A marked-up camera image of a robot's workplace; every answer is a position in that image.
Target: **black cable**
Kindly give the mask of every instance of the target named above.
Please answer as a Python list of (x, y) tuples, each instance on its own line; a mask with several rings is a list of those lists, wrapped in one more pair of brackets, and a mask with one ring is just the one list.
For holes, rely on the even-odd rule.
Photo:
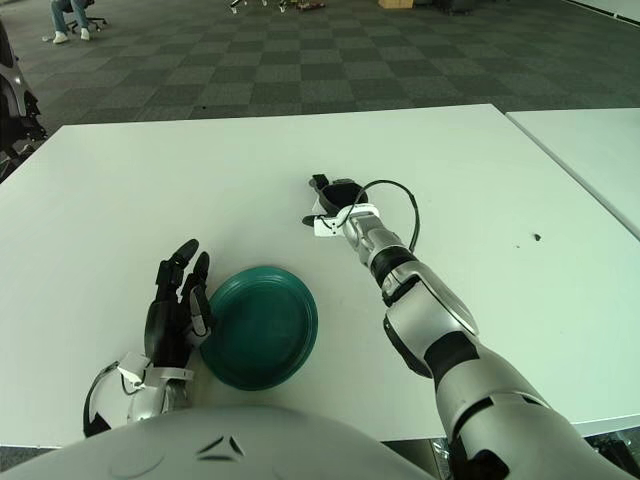
[[(362, 197), (364, 192), (366, 192), (369, 188), (371, 188), (371, 187), (373, 187), (375, 185), (379, 185), (381, 183), (387, 183), (389, 185), (394, 185), (394, 186), (404, 190), (404, 192), (409, 196), (409, 200), (411, 201), (411, 205), (413, 206), (413, 211), (414, 211), (414, 214), (415, 214), (415, 221), (414, 221), (414, 226), (413, 226), (413, 235), (411, 235), (411, 242), (409, 243), (409, 251), (413, 253), (413, 251), (416, 248), (416, 243), (418, 243), (418, 236), (420, 235), (420, 212), (418, 211), (418, 203), (416, 202), (416, 197), (414, 197), (413, 193), (411, 193), (411, 190), (409, 190), (407, 187), (405, 187), (401, 183), (394, 182), (393, 180), (374, 180), (373, 182), (369, 182), (364, 187), (362, 187), (360, 189), (360, 191), (358, 192), (358, 195), (356, 195), (356, 199), (351, 204), (351, 208), (349, 208), (349, 211), (347, 212), (347, 215), (344, 217), (342, 222), (340, 222), (340, 224), (336, 225), (334, 228), (340, 228), (345, 223), (347, 223), (347, 220), (349, 219), (349, 215), (351, 215), (351, 212), (353, 211), (355, 206), (358, 204), (358, 200), (360, 200), (360, 197)], [(324, 223), (325, 227), (331, 229), (331, 227), (329, 225), (327, 225), (327, 223), (324, 221), (324, 215), (318, 215), (318, 218), (320, 218), (322, 223)]]
[(89, 388), (89, 393), (84, 399), (84, 408), (82, 410), (82, 426), (85, 437), (90, 437), (95, 435), (96, 433), (100, 433), (101, 431), (108, 430), (110, 427), (104, 421), (104, 419), (100, 416), (100, 414), (96, 413), (93, 421), (90, 419), (90, 410), (91, 410), (91, 395), (93, 391), (98, 386), (98, 383), (111, 373), (116, 367), (120, 364), (120, 362), (113, 362), (110, 365), (107, 365), (105, 368), (100, 370), (96, 378), (93, 379), (93, 383), (91, 384), (91, 388)]
[[(144, 371), (142, 372), (142, 381), (140, 383), (144, 383), (145, 379), (147, 378), (147, 367), (151, 364), (151, 362), (147, 363), (144, 367)], [(129, 391), (127, 390), (127, 388), (124, 386), (124, 375), (121, 373), (120, 374), (120, 386), (122, 387), (122, 391), (124, 392), (124, 394), (128, 397), (135, 395), (136, 393), (138, 393), (142, 388), (134, 388), (133, 391)]]

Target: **white table top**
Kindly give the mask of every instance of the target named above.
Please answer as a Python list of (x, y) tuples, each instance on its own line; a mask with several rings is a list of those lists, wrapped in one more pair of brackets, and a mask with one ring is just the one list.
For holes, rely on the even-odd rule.
[[(82, 438), (94, 375), (142, 352), (158, 262), (190, 237), (212, 254), (208, 294), (276, 265), (307, 284), (319, 314), (315, 349), (288, 382), (234, 391), (200, 364), (198, 404), (289, 406), (380, 440), (442, 436), (432, 382), (383, 332), (373, 278), (346, 241), (300, 223), (313, 173), (410, 187), (416, 253), (487, 346), (583, 433), (640, 424), (640, 243), (481, 105), (62, 128), (0, 186), (0, 444)], [(370, 198), (407, 238), (404, 194), (381, 186)], [(113, 378), (99, 399), (119, 394)]]
[(640, 108), (507, 116), (640, 240)]

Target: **gray carpet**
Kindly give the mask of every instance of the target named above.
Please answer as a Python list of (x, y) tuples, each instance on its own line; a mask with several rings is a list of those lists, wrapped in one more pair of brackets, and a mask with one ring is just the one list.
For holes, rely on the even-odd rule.
[(375, 0), (281, 14), (257, 0), (97, 0), (91, 42), (43, 43), (48, 2), (0, 7), (52, 133), (62, 124), (493, 103), (640, 106), (640, 28), (560, 0), (480, 1), (470, 16)]
[(44, 453), (50, 452), (50, 448), (19, 448), (0, 446), (0, 473), (10, 468), (28, 462)]

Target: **teal plate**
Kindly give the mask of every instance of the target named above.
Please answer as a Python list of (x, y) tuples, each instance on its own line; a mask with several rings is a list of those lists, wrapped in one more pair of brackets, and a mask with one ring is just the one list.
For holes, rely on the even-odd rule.
[(209, 369), (241, 390), (275, 387), (305, 362), (316, 340), (318, 313), (309, 289), (275, 267), (240, 272), (209, 299), (216, 320), (200, 346)]

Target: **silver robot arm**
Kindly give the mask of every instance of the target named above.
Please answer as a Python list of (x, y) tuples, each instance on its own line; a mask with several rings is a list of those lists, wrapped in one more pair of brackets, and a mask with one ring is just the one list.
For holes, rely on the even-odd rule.
[(342, 228), (382, 290), (389, 340), (409, 368), (434, 381), (455, 478), (632, 478), (482, 345), (464, 303), (385, 228), (375, 208), (347, 217), (345, 210), (333, 227)]

